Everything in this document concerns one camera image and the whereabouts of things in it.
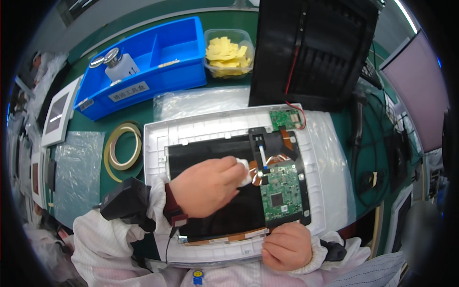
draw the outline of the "white plastic frame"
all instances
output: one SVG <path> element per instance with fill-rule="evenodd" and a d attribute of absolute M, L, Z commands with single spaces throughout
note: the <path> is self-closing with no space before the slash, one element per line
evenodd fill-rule
<path fill-rule="evenodd" d="M 291 107 L 287 105 L 249 107 L 146 124 L 143 144 L 146 184 L 151 185 L 152 176 L 159 173 L 164 172 L 169 175 L 168 146 L 247 135 L 248 129 L 255 127 L 265 127 L 269 132 L 273 130 L 269 112 L 290 109 Z M 309 129 L 297 129 L 295 134 L 308 185 L 311 213 L 311 224 L 308 225 L 308 229 L 311 235 L 316 235 L 326 228 L 325 205 L 317 159 Z M 165 261 L 169 236 L 156 233 L 154 235 L 161 260 Z M 185 246 L 180 244 L 175 236 L 169 244 L 168 262 L 186 268 L 220 267 L 242 260 L 256 259 L 261 255 L 262 243 L 263 237 L 259 236 L 231 243 Z"/>
<path fill-rule="evenodd" d="M 51 100 L 50 108 L 48 114 L 46 115 L 45 127 L 43 128 L 43 135 L 41 136 L 41 146 L 47 147 L 51 145 L 58 144 L 65 141 L 65 135 L 67 133 L 68 120 L 70 114 L 72 113 L 72 106 L 75 100 L 78 89 L 80 88 L 80 82 L 83 75 L 76 78 L 73 82 L 69 83 L 65 88 L 60 90 Z M 67 99 L 65 101 L 64 109 L 62 111 L 62 117 L 59 122 L 59 127 L 54 131 L 46 134 L 48 128 L 48 122 L 50 120 L 50 113 L 55 102 L 64 97 L 68 93 Z"/>
<path fill-rule="evenodd" d="M 410 205 L 412 206 L 413 205 L 413 184 L 401 190 L 400 194 L 398 195 L 397 199 L 392 205 L 391 221 L 389 224 L 389 233 L 387 235 L 386 248 L 385 248 L 384 253 L 392 252 L 392 248 L 394 247 L 395 234 L 397 232 L 398 212 L 400 211 L 400 208 L 407 200 L 408 196 L 410 197 L 410 201 L 411 201 Z"/>
<path fill-rule="evenodd" d="M 30 182 L 31 182 L 31 191 L 32 191 L 32 199 L 33 201 L 38 204 L 43 209 L 46 209 L 46 188 L 45 188 L 45 181 L 43 180 L 44 175 L 44 164 L 45 164 L 45 153 L 46 150 L 41 148 L 39 152 L 32 153 L 32 157 L 30 159 Z M 38 164 L 38 172 L 37 172 L 37 180 L 38 180 L 38 194 L 34 192 L 34 164 Z"/>

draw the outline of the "green circuit board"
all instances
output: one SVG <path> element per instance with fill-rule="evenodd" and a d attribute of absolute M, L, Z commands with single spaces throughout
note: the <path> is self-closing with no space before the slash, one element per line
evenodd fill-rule
<path fill-rule="evenodd" d="M 278 131 L 280 126 L 285 126 L 285 129 L 298 129 L 301 127 L 300 115 L 295 109 L 271 111 L 269 116 L 271 117 L 274 131 Z"/>
<path fill-rule="evenodd" d="M 270 169 L 268 184 L 260 185 L 265 221 L 303 211 L 300 184 L 295 164 Z"/>

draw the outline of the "white dispenser bottle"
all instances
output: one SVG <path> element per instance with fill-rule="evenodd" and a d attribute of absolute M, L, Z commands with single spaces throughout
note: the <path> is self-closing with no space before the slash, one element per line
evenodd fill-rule
<path fill-rule="evenodd" d="M 107 65 L 105 74 L 112 82 L 122 80 L 140 72 L 139 67 L 129 54 L 121 54 L 118 48 L 111 49 L 104 57 L 104 64 Z"/>

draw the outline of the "red wire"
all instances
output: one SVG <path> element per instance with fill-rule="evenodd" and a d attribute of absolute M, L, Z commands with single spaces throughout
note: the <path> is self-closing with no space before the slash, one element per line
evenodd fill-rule
<path fill-rule="evenodd" d="M 297 56 L 298 56 L 298 48 L 300 46 L 297 46 L 296 49 L 295 49 L 295 56 L 293 57 L 293 63 L 292 63 L 292 66 L 291 66 L 291 69 L 290 69 L 290 74 L 288 76 L 288 81 L 287 81 L 287 88 L 285 89 L 285 94 L 287 95 L 287 92 L 288 92 L 288 88 L 290 86 L 290 81 L 291 81 L 291 76 L 293 74 L 293 69 L 295 68 L 295 63 L 297 62 Z M 294 105 L 292 105 L 291 103 L 287 102 L 287 105 L 291 106 L 292 108 L 295 108 L 297 110 L 299 110 L 302 114 L 303 114 L 303 125 L 299 128 L 299 129 L 304 129 L 306 127 L 306 117 L 304 116 L 304 111 L 303 109 L 300 109 Z"/>
<path fill-rule="evenodd" d="M 285 89 L 285 94 L 286 95 L 287 95 L 287 92 L 288 92 L 288 88 L 290 86 L 290 80 L 291 80 L 291 76 L 293 74 L 293 69 L 295 68 L 295 63 L 297 62 L 298 48 L 299 47 L 300 46 L 297 46 L 296 49 L 295 49 L 295 56 L 293 57 L 293 63 L 291 65 L 290 74 L 288 75 L 287 88 Z"/>
<path fill-rule="evenodd" d="M 297 109 L 298 111 L 300 111 L 300 112 L 303 114 L 303 125 L 302 125 L 299 129 L 304 129 L 304 128 L 306 127 L 306 117 L 304 116 L 304 111 L 303 111 L 303 109 L 300 109 L 300 108 L 298 108 L 298 107 L 292 105 L 291 103 L 289 103 L 289 102 L 287 102 L 287 101 L 286 101 L 286 103 L 287 103 L 287 105 L 291 106 L 292 108 Z"/>

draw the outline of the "red wristband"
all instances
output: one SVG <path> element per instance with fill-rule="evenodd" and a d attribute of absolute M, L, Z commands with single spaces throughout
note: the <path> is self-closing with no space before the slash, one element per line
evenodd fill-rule
<path fill-rule="evenodd" d="M 166 205 L 164 205 L 164 212 L 172 212 L 179 208 L 179 205 L 175 201 L 174 194 L 168 183 L 165 184 L 165 191 L 166 191 Z"/>
<path fill-rule="evenodd" d="M 166 217 L 172 227 L 180 227 L 188 223 L 188 214 L 184 214 L 182 209 L 177 204 L 174 194 L 168 183 L 165 184 L 166 204 L 162 214 Z"/>

